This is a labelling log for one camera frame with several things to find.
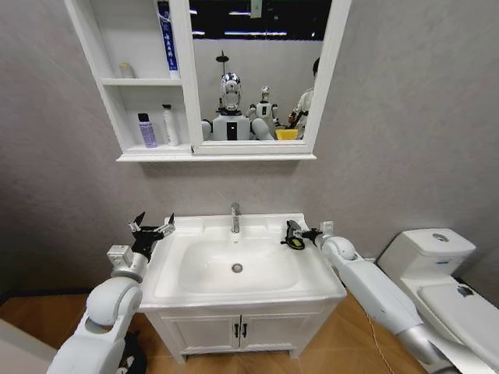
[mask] white cabinet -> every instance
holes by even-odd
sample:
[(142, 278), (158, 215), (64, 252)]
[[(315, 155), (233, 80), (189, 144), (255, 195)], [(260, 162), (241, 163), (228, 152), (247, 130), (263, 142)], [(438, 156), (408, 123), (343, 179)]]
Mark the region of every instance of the white cabinet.
[(300, 332), (317, 313), (241, 316), (242, 349), (251, 351), (293, 349)]
[[(194, 161), (200, 110), (190, 35), (189, 2), (170, 0), (180, 78), (170, 75), (157, 15), (151, 0), (65, 0), (90, 70), (122, 149), (118, 161)], [(121, 62), (136, 78), (122, 78)], [(170, 104), (179, 145), (167, 144), (163, 104)], [(146, 148), (138, 113), (149, 114), (157, 141)]]
[(162, 318), (181, 355), (292, 350), (318, 313)]
[(241, 316), (163, 319), (183, 355), (239, 348)]
[(298, 357), (337, 302), (185, 307), (146, 312), (179, 363), (187, 355), (289, 351)]

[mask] cable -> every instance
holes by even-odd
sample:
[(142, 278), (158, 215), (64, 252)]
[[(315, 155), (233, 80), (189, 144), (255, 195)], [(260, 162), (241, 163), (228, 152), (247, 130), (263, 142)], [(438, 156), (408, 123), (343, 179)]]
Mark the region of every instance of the cable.
[(379, 343), (377, 342), (376, 331), (374, 331), (373, 321), (371, 321), (369, 314), (367, 314), (367, 312), (364, 308), (363, 308), (363, 311), (366, 314), (366, 317), (367, 317), (367, 320), (369, 321), (369, 324), (371, 325), (371, 331), (373, 331), (373, 339), (374, 339), (374, 343), (376, 344), (376, 348), (377, 348), (378, 353), (380, 354), (381, 358), (383, 359), (384, 364), (387, 366), (390, 374), (395, 374), (394, 371), (391, 369), (391, 366), (388, 363), (387, 359), (384, 357), (383, 352), (381, 351), (381, 347), (380, 347)]

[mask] toilet tank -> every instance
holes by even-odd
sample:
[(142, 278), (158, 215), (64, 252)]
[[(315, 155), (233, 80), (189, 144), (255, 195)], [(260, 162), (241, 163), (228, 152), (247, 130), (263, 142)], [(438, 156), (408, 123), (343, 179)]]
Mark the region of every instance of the toilet tank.
[(403, 231), (377, 263), (392, 279), (448, 277), (475, 249), (448, 228)]

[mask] ceiling light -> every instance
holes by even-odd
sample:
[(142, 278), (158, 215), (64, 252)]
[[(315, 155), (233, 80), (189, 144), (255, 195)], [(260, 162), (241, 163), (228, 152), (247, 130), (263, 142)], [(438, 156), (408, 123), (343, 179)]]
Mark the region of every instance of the ceiling light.
[(285, 37), (285, 31), (225, 31), (225, 35), (249, 35), (251, 37)]
[(233, 10), (228, 13), (230, 16), (251, 16), (251, 12), (238, 12)]

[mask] wooden floor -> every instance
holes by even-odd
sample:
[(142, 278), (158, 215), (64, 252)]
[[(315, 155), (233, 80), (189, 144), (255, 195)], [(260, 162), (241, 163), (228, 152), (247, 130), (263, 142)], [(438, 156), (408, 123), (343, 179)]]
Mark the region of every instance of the wooden floor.
[[(10, 298), (0, 307), (0, 318), (59, 348), (75, 330), (86, 298)], [(393, 335), (373, 324), (380, 349), (395, 374), (426, 373)], [(134, 316), (130, 330), (140, 330), (140, 344), (147, 354), (150, 374), (390, 373), (377, 350), (369, 320), (351, 295), (336, 308), (299, 360), (291, 359), (287, 352), (269, 352), (189, 356), (185, 365), (177, 365), (144, 315)]]

